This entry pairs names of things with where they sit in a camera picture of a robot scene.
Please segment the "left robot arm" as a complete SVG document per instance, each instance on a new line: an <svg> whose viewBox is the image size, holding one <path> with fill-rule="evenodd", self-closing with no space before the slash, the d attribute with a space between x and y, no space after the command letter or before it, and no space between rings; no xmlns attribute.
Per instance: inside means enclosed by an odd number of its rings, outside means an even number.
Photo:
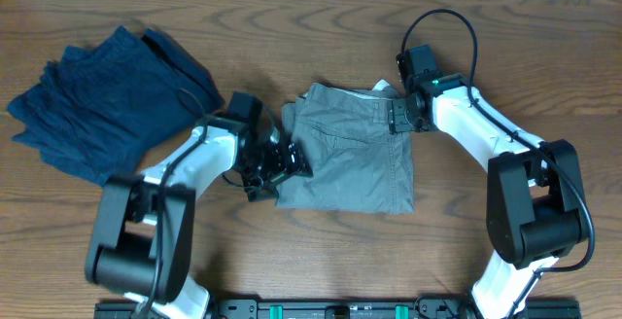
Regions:
<svg viewBox="0 0 622 319"><path fill-rule="evenodd" d="M85 273L92 284L124 296L96 305L97 318L215 318L210 293L190 276L196 203L229 170L248 200L273 198L284 181L309 177L299 146L272 132L261 140L252 120L207 115L190 138L139 174L104 186Z"/></svg>

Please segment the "grey shorts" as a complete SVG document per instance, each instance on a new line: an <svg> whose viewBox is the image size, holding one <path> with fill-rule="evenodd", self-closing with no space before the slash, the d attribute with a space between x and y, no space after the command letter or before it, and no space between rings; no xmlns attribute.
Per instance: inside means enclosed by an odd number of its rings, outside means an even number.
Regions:
<svg viewBox="0 0 622 319"><path fill-rule="evenodd" d="M388 107L399 93L388 82L372 89L313 84L282 106L282 124L313 175L282 183L279 208L411 214L414 164L407 133L392 134Z"/></svg>

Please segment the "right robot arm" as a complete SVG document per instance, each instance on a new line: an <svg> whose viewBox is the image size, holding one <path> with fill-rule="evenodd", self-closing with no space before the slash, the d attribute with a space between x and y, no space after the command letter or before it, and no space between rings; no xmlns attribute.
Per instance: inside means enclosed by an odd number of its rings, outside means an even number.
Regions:
<svg viewBox="0 0 622 319"><path fill-rule="evenodd" d="M478 318L510 318L541 276L586 242L594 254L595 228L587 208L575 148L546 142L495 110L460 75L425 69L402 77L407 96L390 110L394 132L440 131L459 142L487 173L486 228L494 253L470 292Z"/></svg>

